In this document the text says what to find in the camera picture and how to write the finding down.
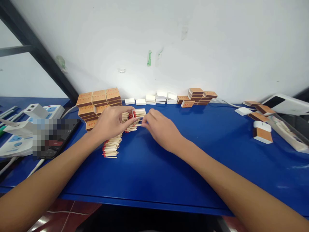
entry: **blue tabletop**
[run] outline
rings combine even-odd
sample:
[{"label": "blue tabletop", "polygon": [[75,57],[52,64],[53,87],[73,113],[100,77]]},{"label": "blue tabletop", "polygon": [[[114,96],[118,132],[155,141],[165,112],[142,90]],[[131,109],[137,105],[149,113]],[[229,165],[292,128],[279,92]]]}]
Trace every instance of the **blue tabletop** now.
[{"label": "blue tabletop", "polygon": [[[27,105],[64,104],[63,99],[45,100],[46,103],[34,102],[31,98]],[[7,108],[14,104],[18,105],[5,103]],[[226,104],[192,108],[181,108],[180,105],[132,106],[145,108],[146,112],[150,108],[159,110],[175,123],[183,136],[210,156],[309,217],[309,160],[275,131],[272,131],[272,144],[253,139],[253,120],[240,116],[234,112],[235,108]],[[78,118],[77,111],[73,110],[67,118]],[[82,123],[67,148],[85,133],[85,123]],[[90,154],[60,198],[232,215],[203,178],[181,159],[161,148],[145,128],[124,133],[118,151],[117,159],[104,158],[101,147]],[[31,156],[26,157],[0,183],[0,191],[7,192],[24,180],[36,163]]]}]

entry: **red floor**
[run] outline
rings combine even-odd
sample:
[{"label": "red floor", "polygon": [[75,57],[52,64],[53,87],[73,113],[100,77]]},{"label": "red floor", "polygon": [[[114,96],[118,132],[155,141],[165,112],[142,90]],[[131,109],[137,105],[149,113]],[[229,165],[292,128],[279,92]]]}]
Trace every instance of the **red floor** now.
[{"label": "red floor", "polygon": [[[61,213],[46,212],[28,230],[28,232],[75,232],[76,228],[94,213],[102,204],[82,201],[56,199],[48,211],[68,211]],[[238,232],[247,232],[240,221],[235,217],[223,216],[230,229]]]}]

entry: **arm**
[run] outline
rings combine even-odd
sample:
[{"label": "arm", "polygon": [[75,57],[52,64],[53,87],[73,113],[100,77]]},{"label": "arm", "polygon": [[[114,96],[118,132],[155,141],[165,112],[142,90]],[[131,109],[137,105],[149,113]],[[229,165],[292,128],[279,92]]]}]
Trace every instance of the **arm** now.
[{"label": "arm", "polygon": [[88,155],[137,119],[121,124],[131,106],[107,108],[96,126],[73,146],[0,198],[0,231],[26,231],[49,208]]},{"label": "arm", "polygon": [[153,138],[194,168],[248,231],[307,231],[309,221],[185,139],[171,120],[151,109],[143,118]]}]

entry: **power strip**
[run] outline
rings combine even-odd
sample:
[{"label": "power strip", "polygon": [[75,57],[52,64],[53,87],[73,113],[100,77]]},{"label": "power strip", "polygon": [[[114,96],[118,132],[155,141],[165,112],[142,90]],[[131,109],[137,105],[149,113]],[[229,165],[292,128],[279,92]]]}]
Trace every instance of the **power strip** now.
[{"label": "power strip", "polygon": [[[46,119],[59,119],[64,112],[64,108],[61,105],[44,106],[49,114]],[[29,117],[26,121],[32,122],[33,119]],[[33,138],[21,138],[16,135],[12,135],[5,144],[0,148],[1,158],[10,158],[13,156],[28,156],[32,154]]]}]

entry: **white wall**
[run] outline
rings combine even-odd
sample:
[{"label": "white wall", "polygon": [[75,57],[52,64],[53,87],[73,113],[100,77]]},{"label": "white wall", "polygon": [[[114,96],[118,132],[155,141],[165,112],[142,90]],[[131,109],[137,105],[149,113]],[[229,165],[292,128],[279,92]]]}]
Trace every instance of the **white wall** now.
[{"label": "white wall", "polygon": [[[0,20],[0,48],[21,45]],[[67,98],[29,53],[0,57],[0,96]]]},{"label": "white wall", "polygon": [[12,2],[52,56],[64,57],[80,93],[118,87],[122,98],[142,98],[201,87],[240,103],[309,86],[308,0]]}]

